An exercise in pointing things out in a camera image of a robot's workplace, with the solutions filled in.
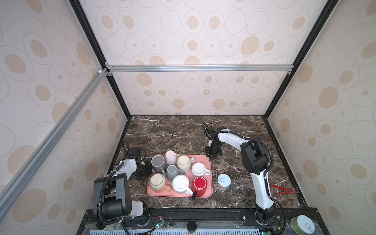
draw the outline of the dark marble countertop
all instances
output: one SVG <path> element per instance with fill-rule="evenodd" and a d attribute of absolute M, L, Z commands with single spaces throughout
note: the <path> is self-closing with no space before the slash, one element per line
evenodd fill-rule
<path fill-rule="evenodd" d="M 274 167 L 269 172 L 269 183 L 292 188 L 289 177 L 277 154 L 276 148 L 261 117 L 251 116 L 135 116 L 130 121 L 126 138 L 130 147 L 146 151 L 146 160 L 159 153 L 173 150 L 178 154 L 204 155 L 208 138 L 201 124 L 206 122 L 215 128 L 224 126 L 239 134 L 259 137 L 274 156 Z M 148 177 L 144 180 L 129 179 L 132 199 L 143 201 L 149 208 L 249 208 L 246 202 L 255 204 L 255 191 L 250 174 L 244 169 L 240 151 L 222 145 L 223 156 L 212 161 L 213 195 L 210 198 L 153 197 L 146 193 Z M 124 156 L 121 149 L 117 162 Z M 216 185 L 218 175 L 225 173 L 231 178 L 231 186 L 220 191 Z M 272 194 L 278 190 L 271 188 Z M 278 195 L 285 208 L 301 207 L 295 194 Z"/>

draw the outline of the patterned wallpaper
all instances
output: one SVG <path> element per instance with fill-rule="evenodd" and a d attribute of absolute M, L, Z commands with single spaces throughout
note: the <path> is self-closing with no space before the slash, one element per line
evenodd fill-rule
<path fill-rule="evenodd" d="M 97 73 L 63 0 L 0 3 L 0 192 Z"/>
<path fill-rule="evenodd" d="M 105 79 L 0 223 L 0 235 L 75 235 L 125 116 Z"/>
<path fill-rule="evenodd" d="M 286 71 L 114 73 L 131 114 L 264 114 Z"/>
<path fill-rule="evenodd" d="M 110 64 L 287 64 L 326 0 L 81 3 Z"/>
<path fill-rule="evenodd" d="M 269 122 L 332 235 L 376 231 L 376 0 L 345 0 Z"/>

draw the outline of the white jar lid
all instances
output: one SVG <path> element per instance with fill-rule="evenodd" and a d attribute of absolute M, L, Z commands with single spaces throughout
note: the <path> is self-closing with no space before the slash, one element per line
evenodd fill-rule
<path fill-rule="evenodd" d="M 307 234 L 312 234 L 312 233 L 315 232 L 315 224 L 307 216 L 305 216 L 305 215 L 298 216 L 297 222 L 298 222 L 299 228 L 303 232 L 305 232 Z"/>
<path fill-rule="evenodd" d="M 217 181 L 218 184 L 224 188 L 227 188 L 231 184 L 231 178 L 226 174 L 220 174 Z"/>

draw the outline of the beige mug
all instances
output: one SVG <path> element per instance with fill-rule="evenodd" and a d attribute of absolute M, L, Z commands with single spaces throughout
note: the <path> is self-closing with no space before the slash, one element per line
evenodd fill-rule
<path fill-rule="evenodd" d="M 161 173 L 156 173 L 150 177 L 150 186 L 157 193 L 162 193 L 163 191 L 171 191 L 171 187 L 166 185 L 166 177 Z"/>
<path fill-rule="evenodd" d="M 176 166 L 183 170 L 185 173 L 188 173 L 191 169 L 191 164 L 195 162 L 194 158 L 189 158 L 185 155 L 182 155 L 177 158 Z"/>

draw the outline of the mug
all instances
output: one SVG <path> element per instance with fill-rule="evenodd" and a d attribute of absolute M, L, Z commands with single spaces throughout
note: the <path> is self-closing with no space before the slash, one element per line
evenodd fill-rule
<path fill-rule="evenodd" d="M 166 177 L 169 181 L 172 181 L 175 176 L 179 174 L 185 174 L 185 171 L 178 169 L 175 165 L 169 165 L 166 171 Z"/>
<path fill-rule="evenodd" d="M 195 159 L 194 158 L 189 158 L 185 155 L 182 155 L 177 158 L 176 160 L 176 166 L 185 171 L 185 173 L 188 173 L 189 170 L 191 169 L 191 164 L 194 163 Z"/>
<path fill-rule="evenodd" d="M 161 173 L 156 173 L 150 177 L 150 187 L 158 193 L 162 193 L 165 190 L 171 191 L 171 187 L 166 185 L 166 177 Z"/>
<path fill-rule="evenodd" d="M 189 196 L 193 195 L 189 188 L 189 179 L 185 175 L 179 174 L 172 180 L 172 187 L 177 193 L 187 193 Z"/>
<path fill-rule="evenodd" d="M 166 161 L 163 156 L 161 155 L 155 155 L 152 158 L 152 166 L 156 173 L 162 173 L 164 176 L 166 176 Z"/>
<path fill-rule="evenodd" d="M 192 165 L 192 173 L 195 176 L 210 175 L 211 171 L 206 169 L 205 165 L 201 162 L 196 162 Z"/>
<path fill-rule="evenodd" d="M 208 187 L 208 182 L 204 177 L 198 176 L 198 177 L 193 179 L 192 191 L 193 192 L 197 191 L 196 196 L 198 196 L 198 197 L 203 196 L 206 192 L 207 187 Z"/>
<path fill-rule="evenodd" d="M 166 152 L 165 159 L 167 166 L 175 165 L 177 160 L 177 154 L 174 151 L 169 150 Z"/>

